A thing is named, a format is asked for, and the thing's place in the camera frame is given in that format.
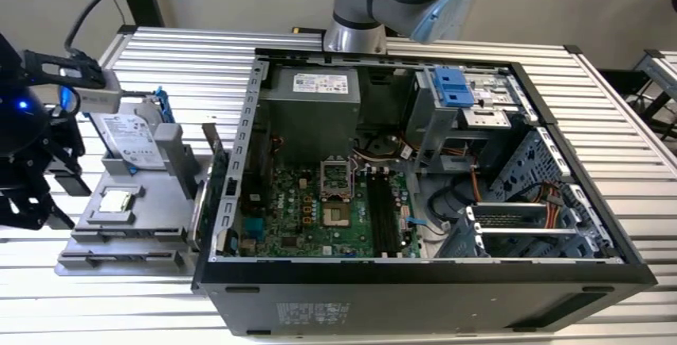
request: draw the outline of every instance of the sticker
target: sticker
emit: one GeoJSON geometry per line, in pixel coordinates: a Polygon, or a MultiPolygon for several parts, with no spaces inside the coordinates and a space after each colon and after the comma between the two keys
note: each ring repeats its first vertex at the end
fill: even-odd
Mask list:
{"type": "Polygon", "coordinates": [[[406,160],[410,160],[410,157],[412,157],[412,147],[410,147],[407,144],[404,144],[404,149],[400,152],[400,157],[406,160]]]}
{"type": "Polygon", "coordinates": [[[296,93],[348,94],[348,75],[295,75],[296,93]]]}
{"type": "Polygon", "coordinates": [[[474,91],[474,94],[476,99],[492,99],[490,91],[478,90],[474,91]]]}
{"type": "Polygon", "coordinates": [[[107,142],[120,152],[120,157],[142,169],[166,169],[160,149],[152,139],[147,121],[138,115],[102,114],[108,134],[107,142]]]}
{"type": "Polygon", "coordinates": [[[351,303],[278,303],[283,325],[346,324],[351,303]]]}

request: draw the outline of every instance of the motherboard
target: motherboard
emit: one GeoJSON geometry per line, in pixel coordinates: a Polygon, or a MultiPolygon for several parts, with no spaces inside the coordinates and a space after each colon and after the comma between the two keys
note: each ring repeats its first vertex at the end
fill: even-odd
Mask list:
{"type": "Polygon", "coordinates": [[[342,161],[276,167],[266,208],[244,217],[243,256],[420,256],[403,174],[342,161]]]}

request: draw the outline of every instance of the blue clip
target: blue clip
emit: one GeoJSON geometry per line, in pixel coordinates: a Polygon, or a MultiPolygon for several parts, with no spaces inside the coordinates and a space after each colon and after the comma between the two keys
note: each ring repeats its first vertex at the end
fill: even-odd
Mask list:
{"type": "Polygon", "coordinates": [[[166,121],[166,123],[176,123],[174,120],[172,107],[170,106],[170,95],[167,95],[167,92],[162,89],[162,86],[158,87],[155,95],[160,101],[162,119],[166,121]]]}
{"type": "Polygon", "coordinates": [[[422,224],[423,226],[426,226],[427,224],[426,220],[418,220],[414,217],[407,217],[407,222],[412,222],[414,224],[422,224]]]}
{"type": "Polygon", "coordinates": [[[475,96],[466,83],[464,72],[459,68],[436,66],[434,70],[434,85],[440,100],[447,107],[472,107],[475,96]]]}

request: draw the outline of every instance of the small circuit board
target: small circuit board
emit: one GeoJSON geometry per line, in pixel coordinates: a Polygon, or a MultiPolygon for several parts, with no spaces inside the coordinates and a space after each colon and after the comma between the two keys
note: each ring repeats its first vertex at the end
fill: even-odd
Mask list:
{"type": "MultiPolygon", "coordinates": [[[[351,177],[352,194],[323,197],[322,172],[330,171],[331,182],[342,187],[346,176],[335,169],[314,167],[278,167],[270,193],[266,217],[244,218],[244,239],[240,253],[258,257],[382,257],[375,251],[370,187],[371,175],[363,171],[351,177]]],[[[388,256],[419,257],[416,228],[407,224],[412,211],[408,190],[402,174],[382,175],[388,181],[391,199],[382,203],[391,212],[392,234],[398,237],[398,251],[388,256]]]]}

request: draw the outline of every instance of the blue led light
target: blue led light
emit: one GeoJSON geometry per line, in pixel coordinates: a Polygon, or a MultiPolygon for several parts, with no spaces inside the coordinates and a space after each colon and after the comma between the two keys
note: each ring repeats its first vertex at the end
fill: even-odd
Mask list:
{"type": "Polygon", "coordinates": [[[67,87],[62,87],[62,109],[68,109],[71,103],[71,90],[67,87]]]}

